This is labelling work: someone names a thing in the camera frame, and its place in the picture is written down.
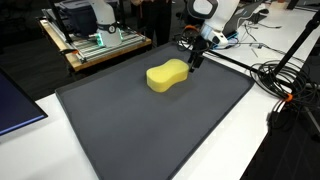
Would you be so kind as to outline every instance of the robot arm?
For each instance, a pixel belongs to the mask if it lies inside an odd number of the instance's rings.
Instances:
[[[114,47],[121,44],[112,7],[105,0],[88,0],[97,17],[97,39],[99,46]]]
[[[219,45],[228,44],[222,33],[224,26],[235,12],[240,0],[189,0],[187,8],[191,16],[205,19],[200,30],[204,40],[219,39]]]
[[[189,14],[195,18],[205,19],[201,27],[200,35],[193,44],[193,49],[188,60],[191,63],[190,72],[199,68],[204,57],[207,41],[213,42],[219,39],[220,46],[228,44],[227,38],[222,33],[224,26],[230,20],[240,0],[189,0],[187,8]]]

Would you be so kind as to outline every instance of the electronic device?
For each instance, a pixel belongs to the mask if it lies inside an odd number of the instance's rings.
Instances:
[[[0,68],[0,136],[48,115]]]

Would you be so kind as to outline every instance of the floor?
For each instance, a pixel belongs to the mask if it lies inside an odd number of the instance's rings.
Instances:
[[[41,15],[40,9],[46,8],[45,1],[35,0],[32,15]],[[136,20],[130,14],[129,0],[124,1],[126,23],[136,27]],[[183,9],[183,1],[175,0],[172,16],[171,37],[182,31],[181,23],[175,13]],[[37,24],[28,19],[29,31],[17,31],[7,34],[4,42],[4,54],[0,55],[0,66],[34,100],[54,93],[54,90],[70,84],[74,79],[69,76],[57,48],[42,36]],[[320,59],[317,51],[310,56],[311,76],[320,83]],[[282,119],[289,119],[290,128],[273,129],[266,136],[241,179],[319,179],[320,143],[312,138],[303,116],[282,112]]]

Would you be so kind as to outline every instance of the laptop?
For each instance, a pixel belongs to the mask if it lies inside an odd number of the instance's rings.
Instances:
[[[48,117],[0,67],[0,136]]]
[[[252,13],[260,6],[263,0],[258,0],[252,3],[240,2],[238,8],[234,12],[231,19],[227,22],[223,29],[223,34],[227,39],[235,37],[238,26],[240,27],[246,19],[249,19]]]

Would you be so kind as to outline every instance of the white table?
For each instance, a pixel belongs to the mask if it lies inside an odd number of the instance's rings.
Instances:
[[[282,25],[283,28],[273,30],[260,27],[252,34],[260,42],[286,51],[312,16],[313,13],[301,10],[270,9],[270,17],[261,23]],[[295,54],[297,57],[306,59],[319,37],[319,29]],[[265,61],[258,59],[247,45],[219,52],[247,65]],[[234,64],[212,59],[247,73]],[[277,101],[254,85],[174,179],[239,179],[267,133],[267,115]],[[56,96],[50,95],[37,103],[49,115],[48,118],[0,137],[0,179],[97,179]]]

